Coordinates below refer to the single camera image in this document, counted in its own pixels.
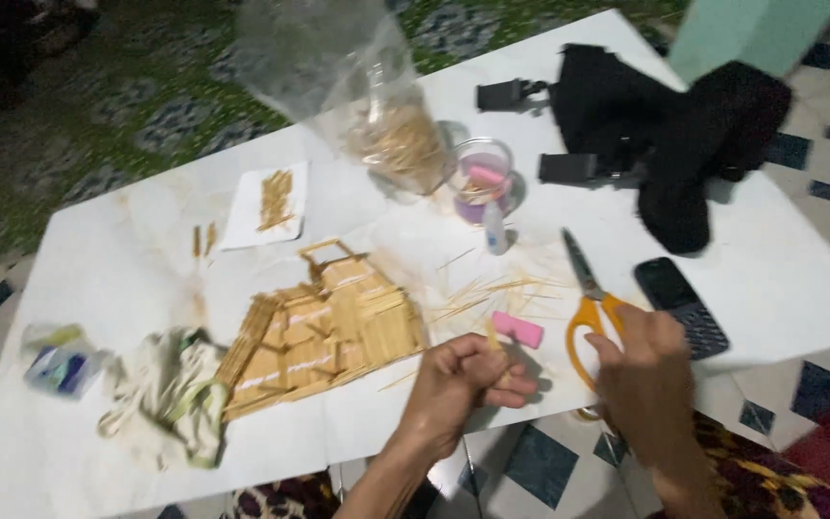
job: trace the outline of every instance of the scissor blade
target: scissor blade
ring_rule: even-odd
[[[565,248],[569,251],[569,259],[572,262],[572,268],[575,270],[575,277],[578,278],[578,284],[586,292],[591,288],[598,287],[598,281],[594,279],[594,273],[591,267],[587,264],[585,254],[582,253],[581,247],[565,227],[562,228],[562,241],[565,242]]]

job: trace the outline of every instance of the white glue bottle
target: white glue bottle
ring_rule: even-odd
[[[489,252],[501,256],[508,251],[508,239],[504,234],[504,215],[498,207],[497,200],[489,200],[482,213],[482,225],[485,226],[485,245]]]

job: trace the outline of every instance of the phone keypad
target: phone keypad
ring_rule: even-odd
[[[675,321],[684,325],[684,336],[691,347],[691,360],[709,358],[729,349],[729,339],[720,325],[700,303],[669,310]]]

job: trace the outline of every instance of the human hand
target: human hand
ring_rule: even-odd
[[[597,389],[610,420],[646,467],[673,463],[695,443],[694,375],[684,327],[666,312],[617,308],[625,351],[607,337],[585,338],[598,351]]]
[[[501,376],[511,374],[507,381]],[[433,461],[454,454],[473,409],[481,406],[524,407],[537,383],[507,353],[492,350],[482,335],[466,334],[426,351],[390,439],[414,448]]]

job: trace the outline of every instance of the teal object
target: teal object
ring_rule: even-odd
[[[784,77],[830,19],[830,0],[694,0],[668,56],[692,84],[738,60]]]

